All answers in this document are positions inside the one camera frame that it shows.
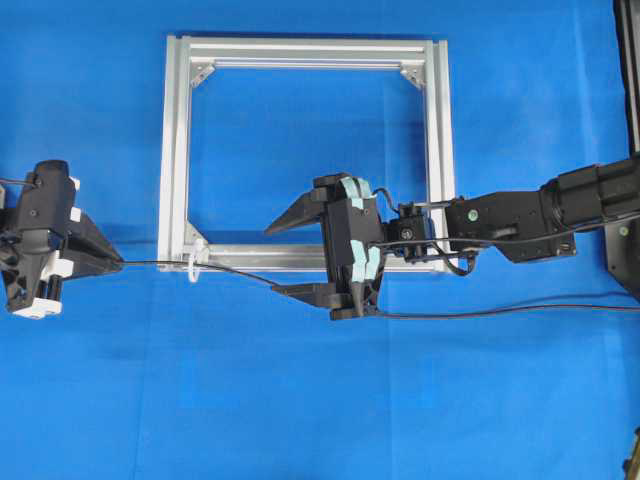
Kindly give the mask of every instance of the blue fabric surface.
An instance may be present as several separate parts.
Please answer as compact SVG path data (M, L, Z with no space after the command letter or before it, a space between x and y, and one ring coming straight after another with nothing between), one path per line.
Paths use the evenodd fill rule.
M4 1L0 174L66 159L77 205L129 259L155 257L165 37L182 32L448 39L467 196L627 154L608 1ZM215 73L194 94L191 218L262 240L337 170L424 198L417 95L392 73ZM383 304L633 304L602 235L578 249L534 265L490 251L465 279L388 275ZM242 278L154 269L70 283L63 301L41 322L2 313L2 478L620 478L640 424L633 316L331 323Z

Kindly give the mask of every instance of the black cable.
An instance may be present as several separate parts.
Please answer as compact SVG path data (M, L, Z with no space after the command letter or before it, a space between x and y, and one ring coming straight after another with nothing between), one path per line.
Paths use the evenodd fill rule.
M619 307L615 305L591 305L585 303L546 303L541 305L525 305L521 307L495 308L491 310L479 310L477 312L462 313L390 313L379 310L378 317L396 320L454 320L463 318L490 317L517 312L532 312L539 310L604 310L623 313L640 313L640 307Z
M35 187L31 182L25 182L24 180L11 180L8 178L0 178L0 184L2 185L24 185L28 187Z
M387 199L387 205L389 205L389 208L391 210L393 210L394 212L396 212L398 215L400 215L400 210L398 210L396 207L393 206L393 199L391 198L391 194L389 193L389 190L387 190L384 187L380 187L380 188L376 188L372 194L375 195L376 193L381 192L382 195L384 195L384 198Z
M132 260L125 261L119 263L123 267L142 267L147 265L167 265L171 267L188 267L189 262L180 262L177 260ZM251 278L257 282L266 283L271 287L279 287L280 284L278 282L274 282L273 280L269 280L268 278L261 277L260 275L255 275L249 272L243 272L242 270L236 270L235 268L225 267L224 265L217 264L204 264L204 263L194 263L194 268L201 268L203 270L215 270L218 272L226 272L232 273L234 275L241 275L243 277Z
M474 268L476 268L476 256L477 256L477 254L475 254L475 253L472 254L472 255L465 255L464 256L464 258L467 259L467 269L463 270L462 268L456 267L451 262L451 260L449 260L450 256L444 250L442 250L437 243L433 244L433 248L435 248L437 250L438 254L442 258L442 261L444 262L445 266L449 269L449 271L451 273L454 273L454 274L458 275L459 277L466 277L471 272L473 272Z
M584 225L579 225L577 227L570 228L568 230L564 230L562 232L550 233L548 235L540 235L537 237L523 238L523 239L514 238L511 240L499 240L499 239L490 239L490 238L441 237L441 238L432 238L429 240L398 240L395 242L373 242L369 244L369 246L371 247L402 247L402 246L411 246L411 245L433 245L436 242L486 243L488 245L514 245L514 244L522 244L522 243L535 243L535 242L542 242L544 240L553 240L554 238L560 238L572 233L584 232L586 230L592 230L594 228L600 228L606 225L627 222L629 220L635 220L637 218L640 218L640 213L627 215L625 217L617 218L615 220L605 220L603 222L587 223Z

